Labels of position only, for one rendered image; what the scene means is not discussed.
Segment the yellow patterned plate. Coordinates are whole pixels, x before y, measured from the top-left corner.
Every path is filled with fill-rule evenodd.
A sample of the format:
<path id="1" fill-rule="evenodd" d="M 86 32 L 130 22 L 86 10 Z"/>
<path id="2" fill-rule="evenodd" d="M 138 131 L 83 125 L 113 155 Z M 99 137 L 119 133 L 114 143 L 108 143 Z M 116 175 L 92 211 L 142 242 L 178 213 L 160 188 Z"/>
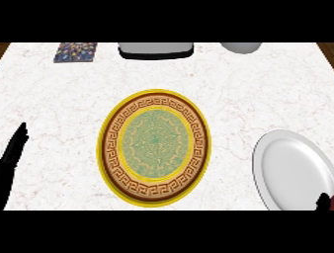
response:
<path id="1" fill-rule="evenodd" d="M 126 202 L 156 208 L 179 201 L 201 181 L 210 153 L 207 120 L 181 94 L 147 90 L 116 106 L 96 159 L 105 183 Z"/>

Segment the grey rounded bowl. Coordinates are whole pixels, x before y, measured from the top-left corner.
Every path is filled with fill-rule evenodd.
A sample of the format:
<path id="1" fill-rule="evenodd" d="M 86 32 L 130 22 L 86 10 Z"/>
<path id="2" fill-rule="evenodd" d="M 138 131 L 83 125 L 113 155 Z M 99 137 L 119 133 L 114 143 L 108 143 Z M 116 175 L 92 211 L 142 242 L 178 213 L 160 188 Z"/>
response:
<path id="1" fill-rule="evenodd" d="M 222 43 L 224 47 L 241 54 L 249 54 L 253 53 L 262 46 L 260 42 L 224 42 Z"/>

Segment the white plate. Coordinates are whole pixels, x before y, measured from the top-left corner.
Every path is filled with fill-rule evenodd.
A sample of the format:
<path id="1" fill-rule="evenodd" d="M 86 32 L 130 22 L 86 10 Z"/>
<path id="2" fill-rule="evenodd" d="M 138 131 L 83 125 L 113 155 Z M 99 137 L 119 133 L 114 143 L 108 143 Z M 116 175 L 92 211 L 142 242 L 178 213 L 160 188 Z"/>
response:
<path id="1" fill-rule="evenodd" d="M 271 211 L 315 211 L 321 194 L 334 195 L 334 165 L 315 143 L 290 130 L 262 136 L 253 174 Z"/>

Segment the colourful speckled box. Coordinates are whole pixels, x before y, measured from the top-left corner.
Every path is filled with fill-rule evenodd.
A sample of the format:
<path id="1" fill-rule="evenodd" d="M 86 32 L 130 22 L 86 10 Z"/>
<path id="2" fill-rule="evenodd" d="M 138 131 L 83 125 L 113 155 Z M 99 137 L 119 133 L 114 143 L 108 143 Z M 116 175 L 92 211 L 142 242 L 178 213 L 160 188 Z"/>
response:
<path id="1" fill-rule="evenodd" d="M 55 63 L 92 62 L 96 48 L 96 42 L 62 42 L 56 50 Z"/>

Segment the white and black appliance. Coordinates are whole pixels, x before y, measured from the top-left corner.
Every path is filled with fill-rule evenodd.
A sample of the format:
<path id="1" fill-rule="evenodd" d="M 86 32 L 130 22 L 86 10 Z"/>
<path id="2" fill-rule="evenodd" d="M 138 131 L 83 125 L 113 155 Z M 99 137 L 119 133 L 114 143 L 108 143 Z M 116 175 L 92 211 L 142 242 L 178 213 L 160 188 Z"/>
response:
<path id="1" fill-rule="evenodd" d="M 191 57 L 192 42 L 120 42 L 120 54 L 126 59 L 161 60 Z"/>

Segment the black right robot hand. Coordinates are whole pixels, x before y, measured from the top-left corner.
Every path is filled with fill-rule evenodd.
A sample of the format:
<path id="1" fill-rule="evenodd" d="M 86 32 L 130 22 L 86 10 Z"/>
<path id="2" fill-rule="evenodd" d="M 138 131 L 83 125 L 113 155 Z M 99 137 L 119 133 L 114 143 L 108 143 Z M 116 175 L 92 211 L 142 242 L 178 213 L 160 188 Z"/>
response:
<path id="1" fill-rule="evenodd" d="M 326 193 L 321 194 L 320 199 L 317 201 L 317 209 L 320 211 L 331 211 L 331 198 Z"/>

